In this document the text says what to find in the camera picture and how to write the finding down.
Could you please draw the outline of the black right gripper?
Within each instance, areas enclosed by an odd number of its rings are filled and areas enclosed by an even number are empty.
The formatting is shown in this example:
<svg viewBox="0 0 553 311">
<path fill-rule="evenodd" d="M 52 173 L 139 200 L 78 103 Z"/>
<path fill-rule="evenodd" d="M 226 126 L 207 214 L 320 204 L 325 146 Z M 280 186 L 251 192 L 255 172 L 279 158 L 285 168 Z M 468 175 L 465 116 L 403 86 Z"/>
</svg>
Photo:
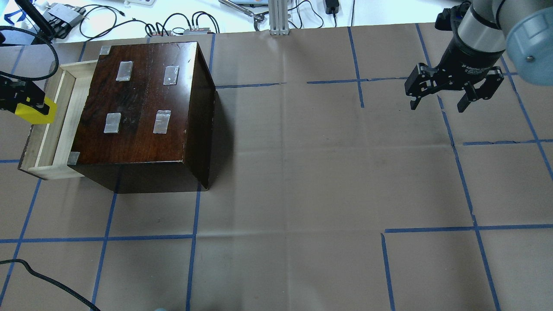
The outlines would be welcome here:
<svg viewBox="0 0 553 311">
<path fill-rule="evenodd" d="M 496 65 L 502 54 L 503 51 L 477 51 L 451 41 L 437 66 L 418 63 L 407 78 L 404 89 L 405 94 L 413 98 L 410 109 L 416 110 L 422 98 L 441 90 L 465 92 L 457 104 L 459 113 L 465 112 L 475 101 L 489 100 L 504 80 Z"/>
</svg>

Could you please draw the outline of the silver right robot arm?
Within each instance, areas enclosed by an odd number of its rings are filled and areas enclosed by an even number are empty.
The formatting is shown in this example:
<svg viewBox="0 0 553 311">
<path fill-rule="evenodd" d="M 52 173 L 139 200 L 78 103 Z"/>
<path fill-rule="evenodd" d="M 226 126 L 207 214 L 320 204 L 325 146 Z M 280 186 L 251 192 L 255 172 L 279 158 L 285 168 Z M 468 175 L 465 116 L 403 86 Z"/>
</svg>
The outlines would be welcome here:
<svg viewBox="0 0 553 311">
<path fill-rule="evenodd" d="M 464 92 L 458 112 L 489 100 L 504 80 L 496 65 L 504 53 L 523 80 L 551 86 L 552 16 L 550 0 L 465 0 L 444 9 L 434 26 L 450 31 L 452 39 L 436 67 L 418 63 L 407 78 L 411 110 L 441 90 Z"/>
</svg>

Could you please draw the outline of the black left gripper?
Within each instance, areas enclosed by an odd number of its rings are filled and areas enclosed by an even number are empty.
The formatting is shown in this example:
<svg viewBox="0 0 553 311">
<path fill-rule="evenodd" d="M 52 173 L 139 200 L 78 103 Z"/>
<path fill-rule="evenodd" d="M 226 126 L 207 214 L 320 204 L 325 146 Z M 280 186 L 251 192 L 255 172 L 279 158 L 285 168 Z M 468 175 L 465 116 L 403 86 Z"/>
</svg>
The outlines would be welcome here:
<svg viewBox="0 0 553 311">
<path fill-rule="evenodd" d="M 45 92 L 32 81 L 13 81 L 0 77 L 0 108 L 15 112 L 17 104 L 24 104 L 27 116 L 47 116 L 50 106 L 44 104 Z"/>
</svg>

